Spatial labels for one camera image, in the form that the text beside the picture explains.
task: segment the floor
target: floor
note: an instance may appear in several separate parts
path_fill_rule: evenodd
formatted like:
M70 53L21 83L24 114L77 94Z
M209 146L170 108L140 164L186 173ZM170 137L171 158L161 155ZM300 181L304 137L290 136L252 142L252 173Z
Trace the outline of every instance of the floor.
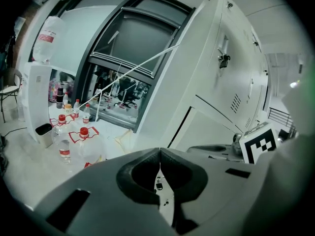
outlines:
M75 165L65 164L55 145L42 148L27 132L27 129L9 131L26 127L25 122L18 120L17 105L14 97L4 101L4 115L6 123L0 116L0 133L6 135L7 146L4 155L8 159L8 167L4 174L4 181L11 195L30 208L35 208L39 201L55 187L82 170ZM51 118L57 118L61 110L50 106ZM100 131L108 151L108 159L124 155L131 151L132 134L127 130L117 129L115 125L104 121L94 122ZM171 225L174 212L173 191L169 187L162 172L156 178L163 188L157 190L160 196L160 212L167 223Z

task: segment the chair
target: chair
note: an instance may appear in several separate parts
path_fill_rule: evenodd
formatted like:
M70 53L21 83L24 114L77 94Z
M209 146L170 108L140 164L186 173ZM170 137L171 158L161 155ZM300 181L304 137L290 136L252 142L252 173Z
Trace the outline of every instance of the chair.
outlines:
M15 78L19 78L19 84L18 86L15 85L14 81ZM18 103L16 100L16 95L15 93L18 93L20 90L21 82L22 82L22 74L14 69L14 68L9 68L6 69L1 73L1 79L3 80L3 87L1 88L0 91L0 101L1 101L1 112L3 116L3 121L5 123L5 118L4 118L4 111L2 107L2 102L9 96L14 96L16 104Z

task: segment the railing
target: railing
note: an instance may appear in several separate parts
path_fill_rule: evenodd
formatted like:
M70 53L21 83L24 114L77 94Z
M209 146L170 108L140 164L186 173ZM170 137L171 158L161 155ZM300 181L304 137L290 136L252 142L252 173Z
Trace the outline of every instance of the railing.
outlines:
M293 126L293 121L288 113L282 112L274 108L270 108L268 119L274 120L289 128Z

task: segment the black rectangular slot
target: black rectangular slot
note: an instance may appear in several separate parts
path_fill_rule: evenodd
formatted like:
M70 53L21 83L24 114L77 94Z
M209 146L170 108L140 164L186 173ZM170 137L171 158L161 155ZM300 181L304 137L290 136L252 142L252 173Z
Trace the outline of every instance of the black rectangular slot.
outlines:
M90 195L84 190L75 190L47 219L46 221L58 230L65 233L71 221L78 213Z
M228 174L235 175L238 177L243 177L243 178L248 178L251 174L250 172L247 172L247 171L240 171L240 170L236 170L232 168L226 170L225 172Z

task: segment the trash can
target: trash can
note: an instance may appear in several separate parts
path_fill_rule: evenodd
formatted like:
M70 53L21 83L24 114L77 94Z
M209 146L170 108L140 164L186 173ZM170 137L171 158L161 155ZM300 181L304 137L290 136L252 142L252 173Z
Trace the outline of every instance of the trash can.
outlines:
M51 126L50 123L46 123L35 129L37 139L44 148L49 147L53 143L51 137L52 128L53 127Z

